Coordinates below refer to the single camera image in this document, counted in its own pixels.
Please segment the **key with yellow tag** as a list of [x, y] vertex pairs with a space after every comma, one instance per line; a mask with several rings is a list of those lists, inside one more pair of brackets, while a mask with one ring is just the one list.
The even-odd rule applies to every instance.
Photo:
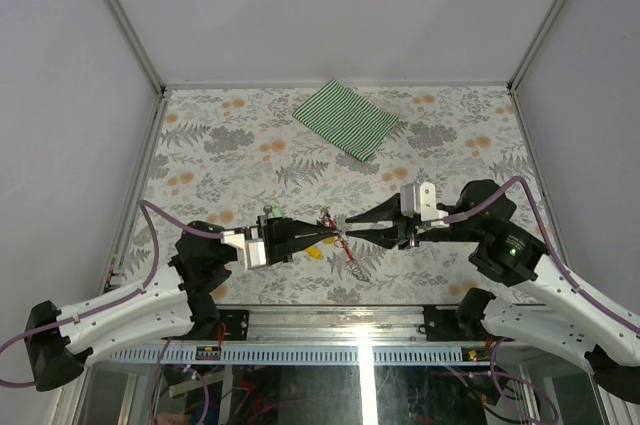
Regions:
[[324, 258], [323, 252], [317, 246], [310, 246], [306, 249], [306, 252], [314, 259], [321, 260]]

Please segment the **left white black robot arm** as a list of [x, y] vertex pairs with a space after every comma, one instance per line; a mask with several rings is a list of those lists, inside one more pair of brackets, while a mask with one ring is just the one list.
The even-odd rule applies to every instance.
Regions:
[[262, 216], [253, 226], [224, 229], [194, 221], [175, 254], [148, 272], [132, 270], [122, 286], [73, 305], [35, 305], [24, 340], [33, 385], [62, 387], [116, 352], [162, 338], [208, 339], [220, 315], [213, 291], [232, 274], [289, 262], [333, 235], [321, 224]]

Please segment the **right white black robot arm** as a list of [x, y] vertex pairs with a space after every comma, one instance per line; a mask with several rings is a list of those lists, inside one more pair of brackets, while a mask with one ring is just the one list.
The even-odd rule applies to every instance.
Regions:
[[591, 375], [609, 394], [639, 401], [639, 317], [567, 268], [547, 235], [536, 238], [512, 222], [515, 203], [490, 179], [467, 183], [453, 205], [437, 202], [432, 183], [408, 184], [382, 204], [350, 217], [351, 223], [391, 222], [385, 229], [351, 230], [349, 236], [386, 249], [422, 242], [473, 243], [469, 261], [485, 278], [550, 307], [553, 319], [520, 311], [495, 294], [471, 289], [456, 310], [467, 339], [484, 333], [513, 339], [560, 357]]

